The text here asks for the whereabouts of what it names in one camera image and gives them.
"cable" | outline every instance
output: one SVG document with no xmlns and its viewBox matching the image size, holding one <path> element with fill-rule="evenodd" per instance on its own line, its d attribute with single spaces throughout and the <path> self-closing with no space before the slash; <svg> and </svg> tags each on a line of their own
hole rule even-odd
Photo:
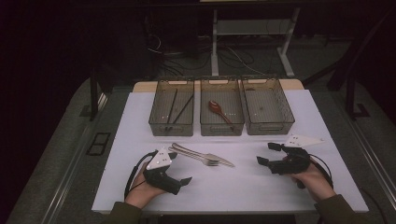
<svg viewBox="0 0 396 224">
<path fill-rule="evenodd" d="M 173 68 L 173 67 L 167 67 L 167 66 L 164 66 L 164 65 L 160 65 L 160 68 L 163 69 L 163 70 L 165 70 L 165 72 L 163 73 L 164 76 L 166 76 L 166 71 L 172 73 L 174 76 L 183 76 L 179 71 L 177 71 L 177 70 L 176 70 L 175 68 Z"/>
<path fill-rule="evenodd" d="M 207 55 L 204 64 L 202 64 L 202 65 L 200 65 L 200 66 L 198 66 L 198 67 L 195 67 L 195 68 L 188 68 L 188 67 L 185 67 L 185 66 L 183 66 L 182 64 L 177 63 L 177 62 L 174 62 L 174 61 L 172 61 L 172 60 L 166 60 L 166 61 L 169 62 L 169 63 L 174 63 L 174 64 L 176 64 L 178 67 L 180 67 L 180 68 L 182 68 L 182 69 L 186 69 L 186 70 L 191 70 L 191 71 L 192 71 L 192 70 L 198 70 L 198 69 L 204 68 L 204 67 L 207 65 L 207 63 L 209 62 L 209 59 L 210 59 L 210 54 Z"/>
<path fill-rule="evenodd" d="M 226 47 L 226 48 L 229 49 L 229 50 L 239 59 L 239 62 L 241 62 L 246 68 L 250 69 L 250 70 L 253 71 L 253 72 L 259 73 L 259 74 L 261 74 L 261 75 L 265 75 L 264 73 L 262 73 L 262 72 L 260 72 L 260 71 L 257 71 L 257 70 L 255 70 L 255 69 L 249 67 L 247 64 L 245 64 L 245 62 L 235 53 L 235 51 L 233 51 L 233 49 L 228 48 L 228 47 Z"/>
<path fill-rule="evenodd" d="M 155 50 L 155 49 L 148 49 L 149 51 L 151 51 L 151 52 L 154 52 L 154 53 L 159 53 L 159 54 L 163 54 L 163 52 L 160 52 L 160 51 L 158 51 L 158 50 Z"/>
<path fill-rule="evenodd" d="M 160 48 L 160 46 L 161 46 L 161 39 L 157 36 L 157 35 L 152 35 L 152 36 L 154 36 L 154 37 L 156 37 L 157 39 L 158 39 L 158 46 L 157 46 L 157 48 L 156 49 L 159 49 Z"/>
<path fill-rule="evenodd" d="M 142 182 L 138 183 L 137 185 L 135 185 L 135 186 L 133 186 L 131 189 L 129 189 L 129 191 L 131 192 L 131 190 L 133 190 L 133 189 L 139 187 L 140 185 L 142 185 L 142 184 L 145 183 L 145 182 L 146 182 L 146 180 L 143 180 Z"/>
<path fill-rule="evenodd" d="M 379 213 L 381 214 L 382 221 L 383 221 L 385 224 L 388 224 L 387 219 L 386 219 L 385 214 L 384 214 L 384 211 L 381 209 L 381 207 L 379 206 L 378 202 L 375 200 L 375 198 L 373 197 L 373 195 L 371 195 L 367 190 L 365 190 L 365 189 L 362 188 L 362 187 L 359 187 L 359 189 L 361 189 L 361 191 L 363 191 L 363 192 L 373 201 L 373 203 L 375 204 L 375 206 L 376 206 L 376 208 L 378 209 Z"/>
<path fill-rule="evenodd" d="M 312 155 L 312 154 L 308 154 L 309 156 L 311 156 L 311 157 L 315 157 L 316 159 L 318 159 L 318 160 L 320 160 L 321 162 L 323 162 L 323 164 L 326 166 L 326 168 L 327 168 L 327 171 L 329 172 L 329 177 L 330 177 L 330 179 L 332 180 L 332 172 L 330 171 L 330 168 L 329 168 L 329 166 L 326 164 L 326 162 L 323 160 L 323 159 L 321 159 L 321 158 L 319 158 L 319 157 L 317 157 L 317 156 L 315 156 L 315 155 Z"/>
<path fill-rule="evenodd" d="M 182 72 L 178 71 L 175 67 L 172 67 L 172 66 L 163 64 L 163 68 L 166 69 L 166 70 L 169 71 L 169 72 L 172 72 L 171 70 L 174 70 L 174 71 L 175 71 L 174 74 L 175 74 L 176 76 L 182 76 L 182 77 L 184 76 L 184 74 L 183 74 Z"/>
<path fill-rule="evenodd" d="M 127 181 L 127 183 L 126 183 L 126 186 L 125 186 L 124 199 L 126 198 L 126 196 L 128 196 L 129 191 L 131 191 L 131 190 L 130 190 L 130 187 L 131 187 L 132 181 L 134 180 L 134 176 L 136 175 L 137 169 L 138 169 L 139 166 L 140 166 L 140 163 L 142 163 L 142 161 L 145 160 L 147 157 L 154 157 L 156 154 L 157 154 L 157 151 L 153 151 L 153 152 L 150 152 L 150 153 L 146 154 L 142 159 L 140 159 L 140 161 L 139 161 L 139 162 L 137 163 L 137 165 L 134 167 L 134 169 L 133 169 L 132 172 L 131 172 L 131 175 L 130 175 L 129 178 L 128 178 L 128 181 Z"/>
<path fill-rule="evenodd" d="M 230 51 L 230 47 L 228 47 L 228 46 L 226 46 L 226 45 L 223 45 L 223 46 L 221 46 L 220 48 L 225 48 L 225 49 L 227 49 L 228 51 Z M 246 62 L 246 60 L 244 60 L 244 59 L 242 59 L 241 57 L 239 57 L 239 58 L 241 58 L 241 60 L 242 60 L 245 64 L 254 63 L 254 57 L 253 57 L 251 54 L 249 54 L 249 53 L 247 53 L 246 51 L 241 50 L 241 49 L 240 49 L 239 51 L 245 53 L 245 54 L 251 59 L 250 62 Z M 230 58 L 230 57 L 227 57 L 227 56 L 224 56 L 224 57 L 226 57 L 226 58 L 229 59 L 229 60 L 233 60 L 233 61 L 240 62 L 240 60 L 236 60 L 236 59 L 234 59 L 234 58 Z"/>
<path fill-rule="evenodd" d="M 168 65 L 168 64 L 163 64 L 163 66 L 164 67 L 167 67 L 167 68 L 169 68 L 169 69 L 173 69 L 173 70 L 175 70 L 176 72 L 178 72 L 181 76 L 184 76 L 184 68 L 181 66 L 181 67 L 179 67 L 179 68 L 181 68 L 182 69 L 182 71 L 180 72 L 179 70 L 177 70 L 177 67 L 175 67 L 175 66 L 171 66 L 171 65 Z"/>
<path fill-rule="evenodd" d="M 243 66 L 243 65 L 241 65 L 241 66 L 235 66 L 235 65 L 232 65 L 232 64 L 230 64 L 230 63 L 225 62 L 225 61 L 224 61 L 224 58 L 226 58 L 226 59 L 228 59 L 228 60 L 231 60 L 231 61 L 236 61 L 236 62 L 238 62 L 238 64 L 240 64 L 240 62 L 239 62 L 238 60 L 229 58 L 229 57 L 225 56 L 224 54 L 220 53 L 220 51 L 218 51 L 218 56 L 219 56 L 219 59 L 220 59 L 223 63 L 225 63 L 227 66 L 229 66 L 229 67 L 231 67 L 231 68 L 245 68 L 245 66 Z"/>
</svg>

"utensil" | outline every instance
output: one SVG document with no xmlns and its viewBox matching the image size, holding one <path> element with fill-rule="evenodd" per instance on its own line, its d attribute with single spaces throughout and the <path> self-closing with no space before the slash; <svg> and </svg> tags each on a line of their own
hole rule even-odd
<svg viewBox="0 0 396 224">
<path fill-rule="evenodd" d="M 209 159 L 204 158 L 204 157 L 195 156 L 195 155 L 193 155 L 191 153 L 185 152 L 183 150 L 178 150 L 177 148 L 174 148 L 174 147 L 169 147 L 168 149 L 170 151 L 176 152 L 178 154 L 181 154 L 181 155 L 184 155 L 184 156 L 187 156 L 187 157 L 191 157 L 191 158 L 194 158 L 194 159 L 196 159 L 198 161 L 201 161 L 204 165 L 207 165 L 207 166 L 217 166 L 217 165 L 219 165 L 218 161 L 212 161 L 212 160 L 209 160 Z"/>
<path fill-rule="evenodd" d="M 204 153 L 196 152 L 196 151 L 193 151 L 193 150 L 188 149 L 186 147 L 183 147 L 183 146 L 181 146 L 181 145 L 179 145 L 177 143 L 173 143 L 172 147 L 175 148 L 175 149 L 181 150 L 181 151 L 188 152 L 188 153 L 190 153 L 190 154 L 192 154 L 194 156 L 206 158 L 206 159 L 211 160 L 211 161 L 218 161 L 218 162 L 220 162 L 220 163 L 222 163 L 224 165 L 235 167 L 235 165 L 233 165 L 232 162 L 224 160 L 222 157 L 219 157 L 219 156 L 216 156 L 216 155 L 213 155 L 213 154 L 210 154 L 210 153 L 204 154 Z"/>
<path fill-rule="evenodd" d="M 228 124 L 233 124 L 222 112 L 221 106 L 215 101 L 209 101 L 209 109 L 213 113 L 220 115 Z"/>
<path fill-rule="evenodd" d="M 166 121 L 166 123 L 169 123 L 169 120 L 171 119 L 172 110 L 173 110 L 173 107 L 174 107 L 174 105 L 175 105 L 176 97 L 177 97 L 177 89 L 176 89 L 176 91 L 175 91 L 175 95 L 174 95 L 174 98 L 173 98 L 173 101 L 172 101 L 171 109 L 169 110 L 168 120 Z M 172 130 L 172 127 L 166 127 L 166 128 L 165 128 L 165 131 L 166 131 L 166 132 L 169 132 L 169 131 L 171 131 L 171 130 Z"/>
<path fill-rule="evenodd" d="M 178 113 L 178 115 L 176 116 L 175 120 L 172 123 L 176 123 L 178 118 L 180 117 L 180 115 L 183 113 L 183 111 L 186 109 L 187 105 L 189 104 L 189 102 L 192 100 L 194 94 L 191 95 L 191 97 L 189 98 L 189 100 L 187 101 L 186 104 L 184 104 L 183 108 L 181 108 L 180 112 Z"/>
</svg>

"white table surface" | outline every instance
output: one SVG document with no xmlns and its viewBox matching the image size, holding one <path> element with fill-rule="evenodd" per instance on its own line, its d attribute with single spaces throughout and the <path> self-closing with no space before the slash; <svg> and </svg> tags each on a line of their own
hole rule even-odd
<svg viewBox="0 0 396 224">
<path fill-rule="evenodd" d="M 178 195 L 167 193 L 144 209 L 150 214 L 293 214 L 316 211 L 306 189 L 298 189 L 286 176 L 273 175 L 257 163 L 256 156 L 278 161 L 284 152 L 268 149 L 268 142 L 284 143 L 292 134 L 322 138 L 324 143 L 305 147 L 327 162 L 334 189 L 357 212 L 368 207 L 341 158 L 309 91 L 285 91 L 295 123 L 287 135 L 201 136 L 200 94 L 195 93 L 194 135 L 192 137 L 153 136 L 149 114 L 154 92 L 132 92 L 107 160 L 92 210 L 109 213 L 114 202 L 123 201 L 123 192 L 132 169 L 147 153 L 173 142 L 231 161 L 235 167 L 204 166 L 200 161 L 178 155 L 166 172 L 174 179 L 192 176 Z"/>
</svg>

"storage tray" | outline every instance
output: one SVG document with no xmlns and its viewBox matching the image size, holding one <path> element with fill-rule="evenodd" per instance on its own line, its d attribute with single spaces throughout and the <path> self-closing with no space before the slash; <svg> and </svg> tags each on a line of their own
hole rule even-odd
<svg viewBox="0 0 396 224">
<path fill-rule="evenodd" d="M 247 134 L 287 134 L 294 123 L 288 100 L 276 78 L 242 76 Z"/>
<path fill-rule="evenodd" d="M 229 124 L 209 109 L 209 101 L 218 103 Z M 238 136 L 244 128 L 244 115 L 237 77 L 201 78 L 201 135 Z"/>
<path fill-rule="evenodd" d="M 192 136 L 194 78 L 163 77 L 158 81 L 149 125 L 154 136 Z"/>
</svg>

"metal fork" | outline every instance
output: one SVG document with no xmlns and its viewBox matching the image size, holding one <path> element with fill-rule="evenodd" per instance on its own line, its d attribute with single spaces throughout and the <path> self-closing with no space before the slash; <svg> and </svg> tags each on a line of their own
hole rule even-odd
<svg viewBox="0 0 396 224">
<path fill-rule="evenodd" d="M 204 158 L 204 157 L 196 156 L 196 155 L 191 154 L 189 152 L 179 150 L 179 149 L 177 149 L 175 147 L 169 147 L 168 149 L 170 151 L 176 152 L 178 154 L 181 154 L 181 155 L 184 155 L 184 156 L 188 156 L 190 158 L 194 158 L 194 159 L 196 159 L 198 161 L 201 161 L 204 165 L 207 165 L 207 166 L 217 166 L 217 165 L 219 165 L 218 161 L 212 161 L 212 160 Z"/>
</svg>

